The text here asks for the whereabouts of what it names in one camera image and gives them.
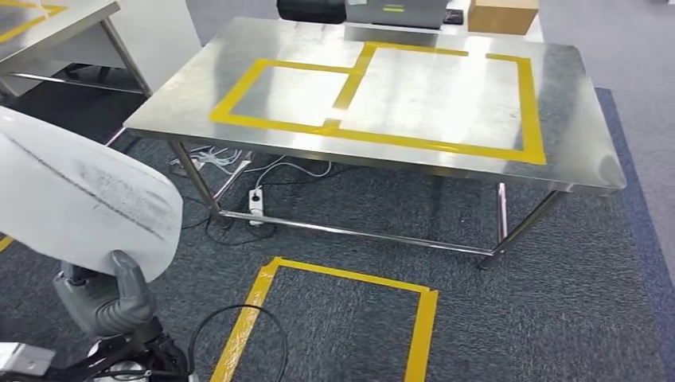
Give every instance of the table top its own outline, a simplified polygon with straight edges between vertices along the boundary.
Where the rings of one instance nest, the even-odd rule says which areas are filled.
[[[118,10],[116,0],[0,0],[0,75]]]
[[[237,18],[136,134],[611,194],[626,185],[576,48]]]

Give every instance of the white desk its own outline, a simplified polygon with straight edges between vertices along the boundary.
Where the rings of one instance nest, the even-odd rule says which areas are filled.
[[[67,6],[68,9],[45,20],[22,34],[40,35],[47,41],[53,35],[36,33],[54,25],[72,25],[79,22],[78,14],[99,3],[116,3],[118,11],[107,16],[107,22],[117,32],[119,42],[126,49],[142,81],[151,92],[158,90],[175,72],[201,49],[185,0],[43,0],[42,4]],[[76,62],[112,68],[126,68],[117,48],[110,42],[103,27],[94,23],[85,30],[68,33],[65,39],[53,44],[38,43],[39,49],[21,58],[21,65],[12,64],[13,72],[51,76],[65,65]],[[31,89],[36,81],[2,76],[0,88],[13,96]]]

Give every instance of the yellow tape square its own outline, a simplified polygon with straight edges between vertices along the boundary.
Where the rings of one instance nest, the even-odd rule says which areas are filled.
[[[239,102],[244,93],[253,85],[260,73],[268,66],[316,70],[324,72],[346,73],[349,76],[340,94],[335,99],[334,110],[349,109],[361,80],[363,79],[376,49],[399,49],[411,52],[447,54],[467,57],[469,52],[452,49],[437,49],[416,45],[389,44],[368,41],[363,45],[361,54],[352,68],[327,65],[303,64],[297,62],[258,59],[248,68],[227,95],[216,105],[209,118],[213,122],[228,123],[260,129],[291,131],[295,133],[317,134],[325,137],[346,138],[364,142],[385,143],[397,146],[414,147],[425,150],[445,151],[456,154],[477,155],[508,161],[526,162],[535,165],[546,164],[544,145],[541,141],[539,115],[536,105],[536,94],[530,59],[525,57],[486,54],[490,60],[510,61],[517,65],[518,87],[521,105],[522,150],[502,149],[488,146],[475,146],[462,143],[441,142],[430,139],[411,138],[393,134],[379,134],[367,131],[355,131],[340,128],[340,119],[326,118],[322,126],[311,126],[301,123],[289,123],[270,119],[261,119],[247,115],[233,115],[230,111]]]
[[[267,292],[270,290],[272,279],[279,267],[288,267],[301,271],[332,275],[343,279],[352,279],[364,283],[372,283],[419,293],[417,315],[415,318],[415,325],[412,328],[412,338],[410,341],[410,350],[408,351],[408,365],[405,369],[404,382],[424,382],[427,375],[429,348],[431,347],[431,330],[434,327],[436,302],[439,296],[437,290],[430,290],[426,286],[384,279],[377,276],[364,275],[357,272],[343,271],[340,269],[300,263],[298,261],[275,257],[268,265],[260,268],[260,272],[253,282],[248,297],[246,298],[246,304],[255,306],[263,305]],[[232,328],[230,337],[225,344],[223,353],[220,355],[216,370],[211,375],[210,382],[230,382],[232,380],[235,368],[239,363],[241,354],[244,352],[244,346],[246,345],[248,336],[251,334],[253,326],[256,323],[258,313],[258,310],[251,308],[243,308],[241,310],[234,328]]]
[[[0,0],[0,7],[2,6],[14,6],[17,8],[32,8],[32,9],[39,9],[42,8],[43,10],[46,10],[46,14],[43,14],[41,16],[38,16],[36,18],[33,18],[31,20],[28,20],[24,22],[23,24],[20,24],[19,26],[15,26],[14,28],[2,32],[0,30],[0,44],[2,42],[5,42],[9,40],[10,38],[17,36],[19,33],[22,33],[35,25],[43,22],[47,18],[50,18],[63,10],[66,10],[66,6],[50,6],[50,5],[40,5],[39,2],[18,2],[14,0]]]

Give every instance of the table leg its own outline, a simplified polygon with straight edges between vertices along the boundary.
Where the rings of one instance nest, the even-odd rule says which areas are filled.
[[[492,250],[492,256],[486,257],[481,261],[479,267],[481,269],[487,269],[492,265],[497,259],[502,257],[506,253],[506,248],[510,247],[513,242],[520,237],[521,234],[530,229],[547,211],[553,208],[557,201],[559,201],[567,193],[563,191],[551,191],[546,195],[546,197],[539,203],[533,211],[527,215],[523,221],[516,226],[511,233],[509,233],[504,239],[502,239],[499,244]]]
[[[131,75],[134,77],[136,80],[136,83],[139,85],[141,88],[141,92],[146,98],[150,98],[152,96],[152,89],[150,88],[150,85],[147,83],[145,77],[143,77],[143,74],[141,73],[141,70],[139,67],[136,65],[134,62],[134,59],[131,57],[131,54],[127,50],[127,47],[125,46],[124,42],[122,39],[119,37],[119,34],[117,33],[117,30],[115,29],[115,26],[112,25],[109,19],[104,19],[101,21],[101,27],[107,34],[107,38],[110,40],[112,43],[112,46],[115,48],[117,51],[117,54],[119,54],[119,58],[122,60],[125,66],[127,66],[127,70],[131,73]],[[122,127],[119,130],[117,130],[111,138],[109,138],[105,146],[110,146],[113,142],[119,138],[124,131],[126,130],[126,127]]]
[[[183,166],[183,169],[185,169],[185,173],[187,174],[188,178],[192,181],[194,188],[197,189],[199,196],[209,208],[211,215],[220,218],[220,206],[211,195],[211,190],[206,185],[204,178],[201,177],[197,167],[195,167],[194,163],[192,163],[192,159],[190,159],[189,154],[183,144],[178,141],[169,141],[169,145],[171,146],[171,150],[173,150],[176,154],[176,158],[178,158],[178,161]]]
[[[509,234],[509,219],[506,216],[506,185],[497,184],[497,242]]]
[[[244,152],[241,158],[241,162],[239,162],[239,165],[232,172],[230,178],[228,178],[228,180],[225,181],[223,186],[218,191],[216,191],[216,193],[213,194],[213,199],[215,199],[216,202],[218,202],[220,198],[223,197],[223,195],[225,195],[225,193],[227,193],[228,190],[232,188],[234,182],[237,179],[239,179],[239,177],[244,174],[244,172],[251,165],[251,163],[253,163],[253,155],[254,154],[252,151]]]

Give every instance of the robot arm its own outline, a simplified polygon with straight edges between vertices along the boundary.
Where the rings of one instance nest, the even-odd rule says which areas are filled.
[[[154,316],[155,300],[138,263],[122,251],[113,251],[110,259],[115,276],[62,263],[53,280],[72,319],[92,336],[132,333]]]
[[[112,149],[3,107],[0,162],[0,232],[63,261],[53,280],[60,300],[83,331],[103,338],[65,369],[50,366],[50,350],[0,342],[0,381],[80,382],[131,369],[187,380],[186,358],[154,316],[146,284],[178,246],[175,186]]]

